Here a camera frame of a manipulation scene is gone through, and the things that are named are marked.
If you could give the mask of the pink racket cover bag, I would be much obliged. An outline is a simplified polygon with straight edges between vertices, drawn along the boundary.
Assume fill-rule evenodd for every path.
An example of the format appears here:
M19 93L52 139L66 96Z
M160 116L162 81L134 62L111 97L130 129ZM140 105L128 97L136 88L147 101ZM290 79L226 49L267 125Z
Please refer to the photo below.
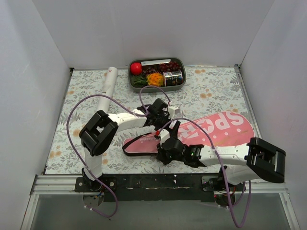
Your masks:
M241 145L255 137L251 123L243 115L231 111L208 115L194 122L209 134L216 146ZM187 145L210 145L206 135L191 122L180 124L178 139ZM122 149L127 156L155 155L159 143L154 133L146 133L124 140Z

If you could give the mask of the white shuttlecock tube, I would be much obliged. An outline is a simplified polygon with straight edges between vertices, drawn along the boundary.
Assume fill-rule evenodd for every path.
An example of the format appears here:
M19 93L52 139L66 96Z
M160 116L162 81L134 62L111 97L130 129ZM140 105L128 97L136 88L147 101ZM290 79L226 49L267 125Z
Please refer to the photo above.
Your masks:
M118 76L118 69L115 67L109 67L105 78L105 82L102 88L102 95L106 95L110 98L113 96L116 80ZM108 113L111 101L108 98L100 97L97 105L97 111L103 110Z

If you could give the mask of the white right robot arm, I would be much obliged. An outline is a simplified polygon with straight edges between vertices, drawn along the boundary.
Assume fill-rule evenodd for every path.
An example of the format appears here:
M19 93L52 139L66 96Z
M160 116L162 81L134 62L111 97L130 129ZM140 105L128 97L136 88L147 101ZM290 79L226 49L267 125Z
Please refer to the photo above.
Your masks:
M169 138L157 144L157 159L164 165L181 161L198 168L212 165L225 166L217 178L218 187L228 190L241 182L262 179L281 184L285 181L286 152L260 138L236 146L216 147L186 145L177 138Z

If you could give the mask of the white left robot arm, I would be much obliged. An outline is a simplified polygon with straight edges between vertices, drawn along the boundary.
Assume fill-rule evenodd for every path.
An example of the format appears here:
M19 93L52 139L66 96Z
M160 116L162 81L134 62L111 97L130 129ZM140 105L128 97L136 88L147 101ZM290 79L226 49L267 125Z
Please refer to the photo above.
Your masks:
M98 110L86 123L79 137L85 153L83 178L90 191L96 192L102 186L102 154L107 151L114 136L131 128L154 126L157 131L180 113L180 108L169 105L160 98L153 104L140 106L132 112L107 114Z

